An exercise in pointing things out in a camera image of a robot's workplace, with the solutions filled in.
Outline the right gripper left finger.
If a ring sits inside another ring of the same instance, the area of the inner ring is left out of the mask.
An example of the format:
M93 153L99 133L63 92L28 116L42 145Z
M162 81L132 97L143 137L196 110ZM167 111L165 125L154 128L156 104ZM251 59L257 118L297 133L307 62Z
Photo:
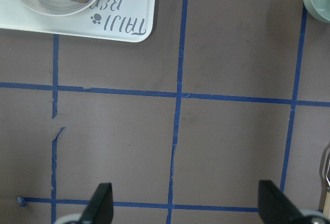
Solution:
M113 194L111 183L101 183L83 211L79 223L107 223L113 220Z

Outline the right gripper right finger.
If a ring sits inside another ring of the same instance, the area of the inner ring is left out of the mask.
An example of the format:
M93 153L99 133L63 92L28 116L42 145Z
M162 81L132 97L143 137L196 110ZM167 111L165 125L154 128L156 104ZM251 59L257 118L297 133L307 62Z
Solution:
M270 180L258 183L258 213L263 223L309 223L295 205Z

